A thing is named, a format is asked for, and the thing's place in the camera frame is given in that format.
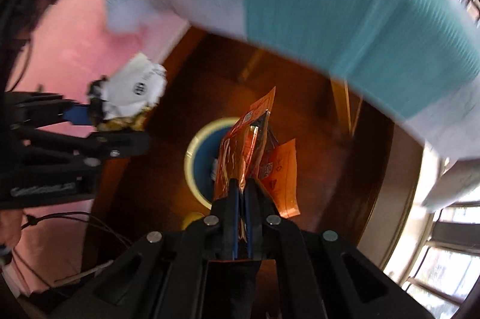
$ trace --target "black object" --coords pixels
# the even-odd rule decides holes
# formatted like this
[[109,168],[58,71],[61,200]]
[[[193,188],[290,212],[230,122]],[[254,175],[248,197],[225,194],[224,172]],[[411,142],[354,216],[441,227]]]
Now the black object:
[[0,126],[0,209],[23,209],[95,197],[103,162],[144,154],[149,136],[123,130],[87,138],[55,134],[40,126],[66,121],[75,105],[59,94],[3,94]]
[[[432,318],[335,232],[304,232],[292,221],[270,214],[273,203],[254,180],[248,180],[245,192],[258,204],[250,211],[258,216],[254,228],[262,231],[262,239],[255,241],[261,250],[257,246],[251,252],[277,262],[283,318]],[[215,261],[215,271],[238,263],[218,262],[231,253],[231,242],[224,237],[234,226],[229,212],[217,213],[217,222],[212,216],[193,222],[184,232],[143,237],[50,318],[207,319],[202,313],[208,263]],[[249,260],[249,254],[238,253],[239,259]]]

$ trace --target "shiny orange packaging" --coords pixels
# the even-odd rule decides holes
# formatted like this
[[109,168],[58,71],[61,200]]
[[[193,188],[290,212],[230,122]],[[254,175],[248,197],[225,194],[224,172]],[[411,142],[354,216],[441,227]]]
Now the shiny orange packaging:
[[297,152],[295,139],[265,152],[259,180],[284,218],[300,215],[297,204]]
[[213,200],[227,195],[230,179],[238,179],[240,191],[243,191],[247,177],[258,175],[274,98],[275,88],[251,104],[222,139]]

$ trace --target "yellow bin rim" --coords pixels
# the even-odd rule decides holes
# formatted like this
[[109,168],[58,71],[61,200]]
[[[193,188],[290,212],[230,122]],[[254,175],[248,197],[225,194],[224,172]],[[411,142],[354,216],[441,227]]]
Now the yellow bin rim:
[[218,119],[208,123],[205,127],[199,130],[193,139],[191,140],[190,144],[188,145],[187,152],[185,153],[185,159],[183,161],[183,170],[185,173],[185,179],[187,180],[187,185],[191,191],[191,193],[195,196],[195,198],[202,204],[204,207],[208,209],[212,209],[212,203],[208,201],[203,194],[201,194],[200,190],[198,189],[197,185],[195,184],[194,179],[194,160],[195,155],[197,154],[198,148],[210,136],[213,132],[216,132],[219,129],[225,127],[232,127],[234,124],[239,120],[239,117],[224,117],[222,119]]

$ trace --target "yellow object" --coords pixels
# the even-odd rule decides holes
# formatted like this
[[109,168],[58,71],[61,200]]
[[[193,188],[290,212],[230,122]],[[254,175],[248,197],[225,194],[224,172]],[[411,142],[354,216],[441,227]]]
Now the yellow object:
[[194,160],[195,155],[197,153],[198,147],[207,139],[212,133],[216,132],[221,128],[225,128],[227,126],[233,126],[239,120],[238,117],[225,117],[222,119],[218,119],[212,121],[211,123],[207,124],[201,130],[199,130],[196,135],[191,140],[190,144],[188,145],[187,152],[185,154],[185,159],[183,163],[183,170],[185,173],[185,179],[187,180],[187,185],[190,188],[191,193],[195,196],[200,204],[208,209],[212,209],[212,203],[208,201],[203,195],[200,193],[198,189],[195,178],[194,178]]
[[205,215],[203,213],[200,213],[200,212],[191,212],[189,213],[187,216],[185,216],[185,218],[183,219],[182,223],[181,223],[181,229],[182,230],[186,230],[187,227],[193,223],[194,221],[196,220],[199,220],[200,218],[203,218],[205,217]]

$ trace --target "screw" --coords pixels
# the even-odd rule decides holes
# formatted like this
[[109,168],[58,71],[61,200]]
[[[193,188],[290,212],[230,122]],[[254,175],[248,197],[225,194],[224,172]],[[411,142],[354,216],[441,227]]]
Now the screw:
[[326,230],[322,236],[323,236],[323,239],[325,239],[328,242],[334,242],[338,239],[338,234],[332,230]]
[[97,166],[100,166],[100,159],[97,159],[97,158],[85,158],[83,160],[83,163],[85,163],[87,166],[90,166],[90,167],[97,167]]
[[218,217],[215,215],[208,215],[203,219],[203,222],[208,226],[213,226],[218,224]]
[[150,243],[157,243],[162,240],[162,233],[159,233],[158,231],[152,231],[147,234],[147,240]]
[[282,222],[282,218],[278,215],[267,216],[267,223],[269,225],[279,225]]

